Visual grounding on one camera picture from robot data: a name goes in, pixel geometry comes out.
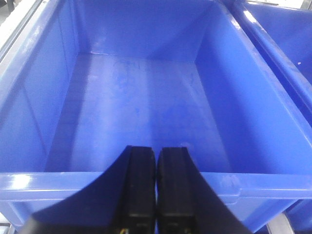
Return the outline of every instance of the blue plastic surface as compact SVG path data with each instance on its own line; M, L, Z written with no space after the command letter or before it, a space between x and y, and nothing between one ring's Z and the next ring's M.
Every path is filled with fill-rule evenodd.
M77 173L83 187L85 176L105 171L125 145L151 146L156 156L162 147L188 147L204 175L217 173L206 178L220 197L229 191L221 173L235 174L243 187L264 174L251 183L254 193L224 200L252 231L311 198L309 183L288 179L311 174L311 127L222 4L44 4L0 76L0 88L13 86L0 96L0 171L60 176L60 189L35 179L52 199L24 199L25 182L5 193L0 212L17 228L74 192L66 190L73 181L67 175ZM260 196L262 180L269 182Z
M228 7L312 126L312 12L241 0ZM311 207L301 201L288 210L296 230L312 230Z

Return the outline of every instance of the adjacent blue bin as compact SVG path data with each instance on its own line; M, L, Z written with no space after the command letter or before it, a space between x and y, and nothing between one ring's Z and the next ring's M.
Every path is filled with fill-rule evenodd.
M241 0L230 9L312 126L312 11ZM312 230L311 207L300 201L288 209L296 230Z

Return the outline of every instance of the plastic storage bin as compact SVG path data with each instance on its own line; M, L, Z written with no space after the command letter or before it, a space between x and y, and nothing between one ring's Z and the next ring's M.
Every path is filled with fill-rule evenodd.
M45 0L0 70L0 212L18 230L126 145L188 147L252 231L312 198L311 127L217 1Z
M231 6L233 14L312 126L312 12L240 0ZM311 207L312 201L300 201L288 209L296 230L312 230Z

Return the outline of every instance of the blue plastic bin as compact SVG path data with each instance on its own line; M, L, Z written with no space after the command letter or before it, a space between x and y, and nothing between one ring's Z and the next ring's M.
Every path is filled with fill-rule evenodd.
M312 129L218 1L45 0L0 71L0 212L17 229L126 145L188 147L252 231L312 198Z
M312 126L312 11L241 0L230 9ZM300 201L288 209L296 230L312 230L311 207Z

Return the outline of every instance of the bin bottom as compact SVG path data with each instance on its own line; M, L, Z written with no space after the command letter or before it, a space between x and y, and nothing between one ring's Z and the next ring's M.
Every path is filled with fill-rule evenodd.
M46 171L104 171L126 145L186 146L200 170L231 171L195 63L80 54Z

